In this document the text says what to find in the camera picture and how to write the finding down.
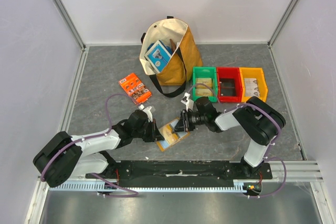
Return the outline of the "mustard leather card holder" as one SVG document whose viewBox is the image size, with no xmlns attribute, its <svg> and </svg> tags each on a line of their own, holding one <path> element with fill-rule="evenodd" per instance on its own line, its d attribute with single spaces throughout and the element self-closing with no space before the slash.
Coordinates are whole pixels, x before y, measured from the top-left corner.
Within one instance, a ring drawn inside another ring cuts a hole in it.
<svg viewBox="0 0 336 224">
<path fill-rule="evenodd" d="M 167 124 L 169 124 L 173 128 L 178 120 L 179 120 L 179 118 L 175 118 L 174 120 L 172 120 L 171 122 L 169 122 Z M 165 141 L 165 140 L 157 141 L 157 145 L 162 152 L 166 151 L 168 148 L 172 147 L 173 145 L 175 145 L 176 143 L 180 142 L 181 140 L 187 138 L 190 135 L 190 133 L 187 133 L 187 132 L 178 132 L 176 134 L 178 135 L 179 139 L 174 144 L 169 145 L 168 142 Z"/>
</svg>

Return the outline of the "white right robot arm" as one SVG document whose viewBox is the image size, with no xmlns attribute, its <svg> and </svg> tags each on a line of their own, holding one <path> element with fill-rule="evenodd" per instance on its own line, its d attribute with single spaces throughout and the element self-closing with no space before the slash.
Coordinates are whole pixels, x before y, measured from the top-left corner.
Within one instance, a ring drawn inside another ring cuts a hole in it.
<svg viewBox="0 0 336 224">
<path fill-rule="evenodd" d="M 286 125 L 285 118 L 256 96 L 227 112 L 218 112 L 207 97 L 198 98 L 195 104 L 196 111 L 181 111 L 172 132 L 190 132 L 198 125 L 206 125 L 210 131 L 221 133 L 241 126 L 250 137 L 250 143 L 240 161 L 240 172 L 245 178 L 254 178 L 259 173 L 269 146 Z"/>
</svg>

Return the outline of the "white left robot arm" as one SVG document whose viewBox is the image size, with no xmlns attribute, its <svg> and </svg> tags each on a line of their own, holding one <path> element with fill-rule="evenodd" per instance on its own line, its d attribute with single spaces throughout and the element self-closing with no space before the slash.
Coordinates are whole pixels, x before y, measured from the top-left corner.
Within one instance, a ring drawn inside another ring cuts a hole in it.
<svg viewBox="0 0 336 224">
<path fill-rule="evenodd" d="M 71 177 L 90 173 L 110 178 L 115 174 L 116 162 L 107 151 L 125 147 L 135 138 L 146 143 L 164 140 L 149 107 L 135 110 L 127 119 L 101 132 L 87 135 L 58 132 L 34 157 L 33 164 L 41 181 L 51 188 Z"/>
</svg>

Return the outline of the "gold VIP card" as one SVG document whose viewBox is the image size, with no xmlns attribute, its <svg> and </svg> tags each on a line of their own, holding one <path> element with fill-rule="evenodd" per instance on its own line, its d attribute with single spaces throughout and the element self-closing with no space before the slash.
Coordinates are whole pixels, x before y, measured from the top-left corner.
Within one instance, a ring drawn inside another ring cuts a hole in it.
<svg viewBox="0 0 336 224">
<path fill-rule="evenodd" d="M 209 89 L 197 88 L 196 91 L 195 91 L 195 95 L 198 96 L 198 97 L 212 97 L 213 93 Z"/>
</svg>

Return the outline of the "black VIP card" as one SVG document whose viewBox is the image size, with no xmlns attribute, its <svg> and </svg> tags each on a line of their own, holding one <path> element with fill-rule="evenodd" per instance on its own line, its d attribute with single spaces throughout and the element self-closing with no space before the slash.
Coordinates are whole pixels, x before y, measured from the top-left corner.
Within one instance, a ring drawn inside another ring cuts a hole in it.
<svg viewBox="0 0 336 224">
<path fill-rule="evenodd" d="M 235 80 L 232 78 L 220 78 L 220 95 L 222 97 L 235 97 L 236 85 Z"/>
</svg>

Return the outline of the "orange screw assortment box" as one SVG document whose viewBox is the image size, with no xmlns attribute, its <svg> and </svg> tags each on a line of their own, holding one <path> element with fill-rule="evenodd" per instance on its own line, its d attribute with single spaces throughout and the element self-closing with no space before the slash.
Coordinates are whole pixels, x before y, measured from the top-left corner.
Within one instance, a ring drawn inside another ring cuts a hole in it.
<svg viewBox="0 0 336 224">
<path fill-rule="evenodd" d="M 134 100 L 135 104 L 142 104 L 152 96 L 151 91 L 135 73 L 129 74 L 119 80 L 118 83 L 126 94 Z"/>
</svg>

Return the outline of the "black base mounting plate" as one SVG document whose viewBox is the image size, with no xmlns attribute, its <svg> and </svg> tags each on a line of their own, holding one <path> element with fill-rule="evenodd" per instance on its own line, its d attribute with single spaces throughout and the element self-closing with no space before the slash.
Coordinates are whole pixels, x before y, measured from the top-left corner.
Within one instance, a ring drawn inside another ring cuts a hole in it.
<svg viewBox="0 0 336 224">
<path fill-rule="evenodd" d="M 223 179 L 272 179 L 269 163 L 262 163 L 251 172 L 240 162 L 230 161 L 118 161 L 105 178 L 121 182 L 136 179 L 185 177 L 222 177 Z"/>
</svg>

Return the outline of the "green plastic bin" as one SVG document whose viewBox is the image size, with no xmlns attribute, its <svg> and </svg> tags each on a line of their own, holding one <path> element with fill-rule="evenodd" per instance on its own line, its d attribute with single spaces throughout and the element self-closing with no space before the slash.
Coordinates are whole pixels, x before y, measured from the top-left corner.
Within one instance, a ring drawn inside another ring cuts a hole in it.
<svg viewBox="0 0 336 224">
<path fill-rule="evenodd" d="M 200 79 L 211 79 L 211 84 L 205 84 L 214 91 L 214 94 L 208 96 L 211 102 L 217 102 L 218 96 L 218 82 L 217 72 L 215 67 L 193 67 L 192 80 L 193 84 L 201 83 Z"/>
</svg>

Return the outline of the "red plastic bin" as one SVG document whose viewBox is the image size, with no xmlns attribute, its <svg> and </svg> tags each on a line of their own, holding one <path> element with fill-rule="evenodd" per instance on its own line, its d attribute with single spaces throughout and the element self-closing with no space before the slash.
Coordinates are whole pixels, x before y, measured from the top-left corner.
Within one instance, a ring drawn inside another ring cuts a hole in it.
<svg viewBox="0 0 336 224">
<path fill-rule="evenodd" d="M 218 82 L 218 99 L 222 103 L 238 103 L 241 102 L 242 85 L 240 82 L 240 72 L 237 67 L 217 67 L 217 82 Z M 236 96 L 235 97 L 222 97 L 220 95 L 220 78 L 232 78 L 235 80 Z"/>
</svg>

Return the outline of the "tan canvas tote bag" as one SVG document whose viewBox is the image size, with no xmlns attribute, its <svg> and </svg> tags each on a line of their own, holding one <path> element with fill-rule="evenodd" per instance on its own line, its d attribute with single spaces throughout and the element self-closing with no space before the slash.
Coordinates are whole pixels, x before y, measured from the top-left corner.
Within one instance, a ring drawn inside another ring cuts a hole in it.
<svg viewBox="0 0 336 224">
<path fill-rule="evenodd" d="M 159 73 L 145 58 L 150 45 L 158 40 L 167 46 L 170 45 L 171 40 L 176 43 L 171 59 Z M 142 68 L 159 93 L 165 97 L 174 98 L 183 93 L 192 77 L 193 68 L 203 65 L 189 25 L 173 16 L 154 22 L 143 33 L 141 44 L 139 60 Z"/>
</svg>

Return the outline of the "blue razor package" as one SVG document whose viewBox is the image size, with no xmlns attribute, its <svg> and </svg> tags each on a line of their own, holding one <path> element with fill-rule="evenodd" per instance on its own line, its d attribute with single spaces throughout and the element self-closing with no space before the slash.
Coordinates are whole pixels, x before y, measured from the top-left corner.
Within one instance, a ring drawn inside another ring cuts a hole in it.
<svg viewBox="0 0 336 224">
<path fill-rule="evenodd" d="M 160 73 L 169 63 L 172 53 L 169 46 L 166 46 L 161 40 L 157 40 L 149 45 L 144 57 L 153 67 L 154 72 Z"/>
</svg>

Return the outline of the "yellow plastic bin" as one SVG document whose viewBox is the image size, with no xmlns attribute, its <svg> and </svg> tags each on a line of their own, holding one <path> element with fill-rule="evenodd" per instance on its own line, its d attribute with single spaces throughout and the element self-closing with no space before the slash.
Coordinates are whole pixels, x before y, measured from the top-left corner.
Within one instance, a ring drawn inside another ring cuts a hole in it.
<svg viewBox="0 0 336 224">
<path fill-rule="evenodd" d="M 239 67 L 240 72 L 240 82 L 242 87 L 242 93 L 241 93 L 241 102 L 246 102 L 250 97 L 245 96 L 245 89 L 246 88 L 252 88 L 252 87 L 258 87 L 260 91 L 260 98 L 262 101 L 266 102 L 267 95 L 268 95 L 268 87 L 266 84 L 266 79 L 264 75 L 264 71 L 262 68 L 250 68 L 250 67 Z M 251 85 L 246 86 L 244 83 L 245 78 L 256 78 L 258 81 L 258 85 Z"/>
</svg>

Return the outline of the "left aluminium frame post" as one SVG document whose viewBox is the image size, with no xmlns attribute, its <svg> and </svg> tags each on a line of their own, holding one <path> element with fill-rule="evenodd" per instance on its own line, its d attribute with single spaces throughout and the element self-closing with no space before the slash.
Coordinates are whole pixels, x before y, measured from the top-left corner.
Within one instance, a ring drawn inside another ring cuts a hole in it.
<svg viewBox="0 0 336 224">
<path fill-rule="evenodd" d="M 83 39 L 81 38 L 77 28 L 75 27 L 68 11 L 66 10 L 65 5 L 63 4 L 62 0 L 52 0 L 55 4 L 56 8 L 58 9 L 62 19 L 64 20 L 66 26 L 69 28 L 72 36 L 74 37 L 76 43 L 81 48 L 81 50 L 85 50 L 86 45 L 83 42 Z"/>
</svg>

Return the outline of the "aluminium corner frame post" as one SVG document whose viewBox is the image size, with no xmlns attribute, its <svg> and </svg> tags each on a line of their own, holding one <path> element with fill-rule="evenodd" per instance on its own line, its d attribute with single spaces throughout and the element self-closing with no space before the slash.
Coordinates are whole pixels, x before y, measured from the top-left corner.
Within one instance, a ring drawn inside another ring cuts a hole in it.
<svg viewBox="0 0 336 224">
<path fill-rule="evenodd" d="M 288 19 L 290 18 L 291 14 L 295 10 L 297 4 L 300 0 L 290 0 L 288 6 L 286 7 L 280 21 L 278 22 L 274 32 L 272 33 L 270 39 L 267 42 L 268 48 L 271 49 L 274 43 L 276 42 L 277 38 L 279 37 L 281 31 L 285 27 Z"/>
</svg>

